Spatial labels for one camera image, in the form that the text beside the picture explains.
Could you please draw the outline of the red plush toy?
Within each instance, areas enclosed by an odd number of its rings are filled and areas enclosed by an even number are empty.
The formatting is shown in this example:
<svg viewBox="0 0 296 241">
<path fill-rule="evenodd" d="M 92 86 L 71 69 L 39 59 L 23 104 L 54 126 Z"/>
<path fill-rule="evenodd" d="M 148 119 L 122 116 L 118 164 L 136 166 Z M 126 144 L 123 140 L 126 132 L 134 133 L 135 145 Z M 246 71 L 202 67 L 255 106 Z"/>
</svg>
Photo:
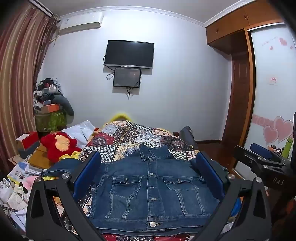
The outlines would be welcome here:
<svg viewBox="0 0 296 241">
<path fill-rule="evenodd" d="M 50 133 L 41 138 L 41 144 L 47 149 L 48 159 L 52 163 L 59 162 L 61 156 L 71 156 L 73 152 L 81 152 L 77 140 L 70 138 L 65 132 Z"/>
</svg>

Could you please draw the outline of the white wall air conditioner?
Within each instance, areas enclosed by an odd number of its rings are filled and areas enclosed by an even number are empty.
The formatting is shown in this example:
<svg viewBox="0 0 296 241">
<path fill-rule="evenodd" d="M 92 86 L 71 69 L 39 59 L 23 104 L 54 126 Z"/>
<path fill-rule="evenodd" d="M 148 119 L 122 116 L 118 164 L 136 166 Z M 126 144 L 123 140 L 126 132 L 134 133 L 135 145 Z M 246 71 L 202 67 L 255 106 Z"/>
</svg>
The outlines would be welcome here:
<svg viewBox="0 0 296 241">
<path fill-rule="evenodd" d="M 99 29 L 101 27 L 102 20 L 102 12 L 70 16 L 61 21 L 59 35 L 65 35 L 84 30 Z"/>
</svg>

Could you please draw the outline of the pile of clothes and boxes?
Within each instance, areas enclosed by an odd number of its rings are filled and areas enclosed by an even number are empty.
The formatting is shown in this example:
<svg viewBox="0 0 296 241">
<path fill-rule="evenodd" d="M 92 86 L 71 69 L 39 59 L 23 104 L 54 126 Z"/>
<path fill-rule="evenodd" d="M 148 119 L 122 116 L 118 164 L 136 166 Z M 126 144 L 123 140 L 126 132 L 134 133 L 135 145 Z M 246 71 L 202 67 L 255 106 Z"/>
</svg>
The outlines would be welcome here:
<svg viewBox="0 0 296 241">
<path fill-rule="evenodd" d="M 33 113 L 36 129 L 40 133 L 66 128 L 67 118 L 74 116 L 74 110 L 60 90 L 57 79 L 45 78 L 37 83 L 33 92 Z"/>
</svg>

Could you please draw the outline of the red box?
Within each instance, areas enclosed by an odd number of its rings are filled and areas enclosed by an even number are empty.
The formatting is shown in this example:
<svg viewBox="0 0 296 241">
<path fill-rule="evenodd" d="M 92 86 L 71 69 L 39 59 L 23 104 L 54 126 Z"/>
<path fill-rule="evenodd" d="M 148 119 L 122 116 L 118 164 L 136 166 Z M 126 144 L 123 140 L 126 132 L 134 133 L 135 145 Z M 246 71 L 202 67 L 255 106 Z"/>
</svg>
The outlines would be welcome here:
<svg viewBox="0 0 296 241">
<path fill-rule="evenodd" d="M 34 143 L 39 141 L 37 132 L 24 133 L 16 138 L 16 147 L 18 150 L 26 150 Z"/>
</svg>

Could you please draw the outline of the white sliding door with hearts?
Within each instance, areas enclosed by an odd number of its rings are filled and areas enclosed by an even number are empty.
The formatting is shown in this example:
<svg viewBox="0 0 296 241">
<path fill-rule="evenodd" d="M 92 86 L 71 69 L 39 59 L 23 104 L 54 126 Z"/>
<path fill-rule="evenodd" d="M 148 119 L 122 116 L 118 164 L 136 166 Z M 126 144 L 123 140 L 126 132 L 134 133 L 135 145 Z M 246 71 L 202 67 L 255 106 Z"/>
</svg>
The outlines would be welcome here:
<svg viewBox="0 0 296 241">
<path fill-rule="evenodd" d="M 253 47 L 255 95 L 245 149 L 255 143 L 282 149 L 293 134 L 295 37 L 283 23 L 248 30 Z"/>
</svg>

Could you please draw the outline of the clutter of papers and bags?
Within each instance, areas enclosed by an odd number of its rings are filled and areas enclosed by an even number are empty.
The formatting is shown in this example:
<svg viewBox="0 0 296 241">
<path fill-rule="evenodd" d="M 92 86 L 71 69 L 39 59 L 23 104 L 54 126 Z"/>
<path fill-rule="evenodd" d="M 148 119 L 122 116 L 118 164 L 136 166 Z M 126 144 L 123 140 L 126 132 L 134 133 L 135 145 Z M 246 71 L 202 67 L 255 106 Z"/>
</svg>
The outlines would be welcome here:
<svg viewBox="0 0 296 241">
<path fill-rule="evenodd" d="M 22 158 L 17 154 L 9 158 L 12 170 L 1 181 L 1 208 L 22 233 L 26 231 L 26 214 L 29 197 L 35 178 L 39 177 L 44 168 L 51 163 L 47 159 L 47 150 L 43 145 Z"/>
</svg>

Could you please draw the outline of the green bottle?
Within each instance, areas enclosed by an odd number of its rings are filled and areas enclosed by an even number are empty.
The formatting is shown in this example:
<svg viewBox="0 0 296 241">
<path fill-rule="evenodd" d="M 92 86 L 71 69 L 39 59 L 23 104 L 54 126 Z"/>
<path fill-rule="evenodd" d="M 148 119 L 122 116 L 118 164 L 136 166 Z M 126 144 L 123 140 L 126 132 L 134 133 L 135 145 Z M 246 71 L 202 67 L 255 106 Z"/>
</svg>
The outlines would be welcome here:
<svg viewBox="0 0 296 241">
<path fill-rule="evenodd" d="M 289 153 L 290 153 L 290 149 L 292 147 L 292 144 L 293 144 L 293 138 L 289 137 L 287 138 L 287 142 L 285 144 L 285 146 L 283 147 L 282 149 L 282 152 L 281 152 L 281 155 L 284 157 L 284 158 L 288 158 L 289 156 Z"/>
</svg>

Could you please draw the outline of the patchwork patterned bed quilt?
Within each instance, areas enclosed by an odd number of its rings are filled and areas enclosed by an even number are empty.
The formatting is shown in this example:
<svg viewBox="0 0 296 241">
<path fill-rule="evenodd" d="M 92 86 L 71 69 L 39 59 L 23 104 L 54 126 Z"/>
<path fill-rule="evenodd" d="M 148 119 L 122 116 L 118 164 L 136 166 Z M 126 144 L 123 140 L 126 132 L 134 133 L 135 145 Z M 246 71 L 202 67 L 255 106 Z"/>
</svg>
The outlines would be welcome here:
<svg viewBox="0 0 296 241">
<path fill-rule="evenodd" d="M 102 163 L 121 160 L 135 152 L 142 144 L 150 148 L 167 146 L 169 152 L 178 160 L 189 161 L 199 153 L 180 138 L 160 128 L 142 126 L 128 120 L 114 121 L 102 128 L 78 157 L 62 156 L 58 162 L 58 170 L 72 173 L 93 151 L 100 154 Z M 86 193 L 79 200 L 87 217 L 91 209 L 91 199 L 90 193 Z"/>
</svg>

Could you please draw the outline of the blue denim jacket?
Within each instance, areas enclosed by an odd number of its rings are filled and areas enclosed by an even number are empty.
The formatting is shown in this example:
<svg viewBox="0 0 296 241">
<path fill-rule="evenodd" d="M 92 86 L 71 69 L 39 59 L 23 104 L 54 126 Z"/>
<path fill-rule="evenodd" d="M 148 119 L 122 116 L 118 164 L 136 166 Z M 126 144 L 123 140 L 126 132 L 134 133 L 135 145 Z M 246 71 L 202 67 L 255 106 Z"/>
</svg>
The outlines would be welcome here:
<svg viewBox="0 0 296 241">
<path fill-rule="evenodd" d="M 88 218 L 103 234 L 167 237 L 197 233 L 225 196 L 224 185 L 176 159 L 167 146 L 140 145 L 121 160 L 99 163 L 72 194 L 91 195 Z"/>
</svg>

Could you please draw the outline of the black wall television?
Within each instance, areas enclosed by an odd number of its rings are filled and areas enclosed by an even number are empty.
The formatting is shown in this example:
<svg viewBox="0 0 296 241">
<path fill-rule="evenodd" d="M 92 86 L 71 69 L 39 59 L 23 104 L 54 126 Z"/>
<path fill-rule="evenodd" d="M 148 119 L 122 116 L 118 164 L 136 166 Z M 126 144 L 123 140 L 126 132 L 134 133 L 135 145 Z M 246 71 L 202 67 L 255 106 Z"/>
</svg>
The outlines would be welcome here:
<svg viewBox="0 0 296 241">
<path fill-rule="evenodd" d="M 104 65 L 108 67 L 135 67 L 152 69 L 154 43 L 109 40 Z"/>
</svg>

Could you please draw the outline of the brown wooden wardrobe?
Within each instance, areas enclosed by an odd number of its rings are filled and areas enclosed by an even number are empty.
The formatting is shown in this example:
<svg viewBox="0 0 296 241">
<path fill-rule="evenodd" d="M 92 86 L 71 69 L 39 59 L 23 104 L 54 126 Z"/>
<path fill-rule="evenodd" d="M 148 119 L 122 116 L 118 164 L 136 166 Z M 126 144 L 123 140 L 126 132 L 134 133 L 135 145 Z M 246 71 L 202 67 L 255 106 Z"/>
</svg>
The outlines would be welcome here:
<svg viewBox="0 0 296 241">
<path fill-rule="evenodd" d="M 280 23 L 269 1 L 239 1 L 205 23 L 207 44 L 230 55 L 231 91 L 222 141 L 214 159 L 228 170 L 235 166 L 235 146 L 245 144 L 255 96 L 255 63 L 248 30 Z"/>
</svg>

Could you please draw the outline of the small black wall monitor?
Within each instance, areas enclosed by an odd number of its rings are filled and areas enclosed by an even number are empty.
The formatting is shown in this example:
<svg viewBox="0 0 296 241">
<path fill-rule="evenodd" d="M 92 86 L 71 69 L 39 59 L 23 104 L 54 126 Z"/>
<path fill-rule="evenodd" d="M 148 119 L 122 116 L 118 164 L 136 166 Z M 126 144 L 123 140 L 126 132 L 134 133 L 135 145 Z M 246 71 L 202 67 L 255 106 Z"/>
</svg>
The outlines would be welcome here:
<svg viewBox="0 0 296 241">
<path fill-rule="evenodd" d="M 141 70 L 136 68 L 115 68 L 114 87 L 139 88 Z"/>
</svg>

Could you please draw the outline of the yellow orange blanket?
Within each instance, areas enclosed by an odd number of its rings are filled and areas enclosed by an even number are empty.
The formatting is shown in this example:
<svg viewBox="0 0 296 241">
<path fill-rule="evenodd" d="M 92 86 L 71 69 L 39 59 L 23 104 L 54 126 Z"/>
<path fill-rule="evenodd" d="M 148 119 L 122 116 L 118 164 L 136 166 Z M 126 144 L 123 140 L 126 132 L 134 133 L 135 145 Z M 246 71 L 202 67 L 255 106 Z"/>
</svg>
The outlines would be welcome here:
<svg viewBox="0 0 296 241">
<path fill-rule="evenodd" d="M 108 123 L 114 122 L 114 121 L 130 121 L 131 118 L 126 113 L 118 113 L 114 115 L 109 122 L 103 125 L 105 127 Z M 91 136 L 89 137 L 89 141 L 101 130 L 101 128 L 95 128 Z"/>
</svg>

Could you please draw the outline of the dark bag beside bed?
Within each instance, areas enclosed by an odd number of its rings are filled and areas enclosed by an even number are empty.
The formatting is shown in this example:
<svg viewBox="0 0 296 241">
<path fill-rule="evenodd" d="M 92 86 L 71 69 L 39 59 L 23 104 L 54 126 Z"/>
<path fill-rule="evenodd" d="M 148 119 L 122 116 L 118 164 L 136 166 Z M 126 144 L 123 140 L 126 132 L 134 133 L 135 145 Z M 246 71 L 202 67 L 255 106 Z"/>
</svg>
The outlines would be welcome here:
<svg viewBox="0 0 296 241">
<path fill-rule="evenodd" d="M 179 138 L 186 142 L 188 145 L 192 146 L 194 150 L 198 149 L 198 145 L 193 136 L 193 132 L 189 126 L 185 126 L 180 130 Z"/>
</svg>

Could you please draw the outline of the striped red curtain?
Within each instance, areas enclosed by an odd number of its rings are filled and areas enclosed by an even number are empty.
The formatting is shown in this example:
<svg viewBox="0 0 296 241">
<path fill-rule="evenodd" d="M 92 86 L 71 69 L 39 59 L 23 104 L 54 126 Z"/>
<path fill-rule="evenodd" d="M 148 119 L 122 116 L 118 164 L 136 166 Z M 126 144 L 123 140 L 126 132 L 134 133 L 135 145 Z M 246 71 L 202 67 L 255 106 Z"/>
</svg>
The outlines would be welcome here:
<svg viewBox="0 0 296 241">
<path fill-rule="evenodd" d="M 16 138 L 36 129 L 33 92 L 58 20 L 29 1 L 1 13 L 1 174 L 11 169 Z"/>
</svg>

